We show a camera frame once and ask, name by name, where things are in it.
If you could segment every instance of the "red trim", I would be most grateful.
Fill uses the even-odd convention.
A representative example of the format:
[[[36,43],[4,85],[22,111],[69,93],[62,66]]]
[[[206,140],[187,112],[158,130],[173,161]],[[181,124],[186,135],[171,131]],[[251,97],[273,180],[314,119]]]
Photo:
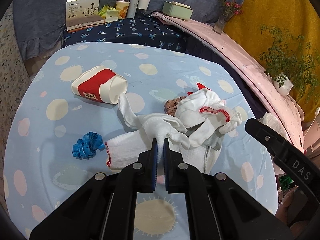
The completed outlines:
[[[205,87],[203,84],[200,84],[200,83],[197,83],[197,86],[198,86],[199,90],[202,89],[202,88],[209,89],[209,88]]]
[[[100,85],[106,83],[115,75],[116,73],[114,73],[111,69],[108,68],[99,71],[94,76],[92,76],[87,81],[84,81],[78,86],[79,94],[82,97],[103,103],[100,97]]]
[[[107,142],[105,142],[104,145],[106,146],[107,154],[109,155],[109,160],[107,161],[107,166],[110,168],[110,166],[111,166],[111,156],[110,156],[110,152],[109,152],[109,147],[108,147]]]
[[[213,109],[211,107],[203,106],[203,107],[200,108],[199,112],[200,113],[209,112],[209,113],[212,113],[212,114],[223,113],[225,115],[225,117],[226,117],[226,122],[230,122],[229,113],[226,110],[223,110],[223,109],[215,110],[215,109]]]

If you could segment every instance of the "navy blue cloth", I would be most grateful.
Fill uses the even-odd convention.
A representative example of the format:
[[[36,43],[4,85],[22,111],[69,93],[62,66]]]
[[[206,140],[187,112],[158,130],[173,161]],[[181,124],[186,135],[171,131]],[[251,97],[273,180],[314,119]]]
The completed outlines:
[[[164,25],[153,17],[124,19],[86,28],[74,33],[63,33],[63,47],[80,42],[104,41],[139,44],[178,52],[186,51],[188,34],[174,26]]]

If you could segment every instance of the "red and white cup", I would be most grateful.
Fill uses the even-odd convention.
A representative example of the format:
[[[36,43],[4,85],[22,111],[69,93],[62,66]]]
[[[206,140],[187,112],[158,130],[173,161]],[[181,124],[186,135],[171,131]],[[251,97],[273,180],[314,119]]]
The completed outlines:
[[[105,66],[84,72],[71,84],[75,95],[108,104],[117,104],[119,95],[126,93],[127,88],[127,80]]]

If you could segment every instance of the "light blue bedsheet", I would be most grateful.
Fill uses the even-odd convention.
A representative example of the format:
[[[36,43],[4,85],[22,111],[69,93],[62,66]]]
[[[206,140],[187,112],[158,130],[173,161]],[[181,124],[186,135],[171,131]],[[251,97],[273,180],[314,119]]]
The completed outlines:
[[[33,80],[15,115],[4,160],[10,217],[25,235],[96,172],[111,174],[107,153],[89,160],[72,156],[72,146],[89,131],[104,140],[131,131],[117,105],[74,96],[80,73],[105,65],[128,81],[127,96],[138,114],[164,113],[168,99],[196,91],[200,82],[240,111],[243,123],[224,138],[211,170],[226,173],[265,208],[277,209],[270,155],[244,130],[254,117],[239,88],[218,64],[190,55],[141,45],[90,42],[56,52]],[[153,194],[138,194],[135,239],[189,239],[183,194],[167,194],[158,178]]]

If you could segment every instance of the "white bottle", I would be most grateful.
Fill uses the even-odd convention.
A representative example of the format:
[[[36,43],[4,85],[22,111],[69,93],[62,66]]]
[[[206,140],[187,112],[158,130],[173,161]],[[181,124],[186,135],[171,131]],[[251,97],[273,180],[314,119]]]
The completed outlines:
[[[136,14],[137,6],[138,6],[139,0],[130,0],[129,8],[127,11],[127,18],[133,19],[134,15]]]
[[[137,18],[144,17],[146,10],[148,9],[150,0],[139,0],[137,6]]]

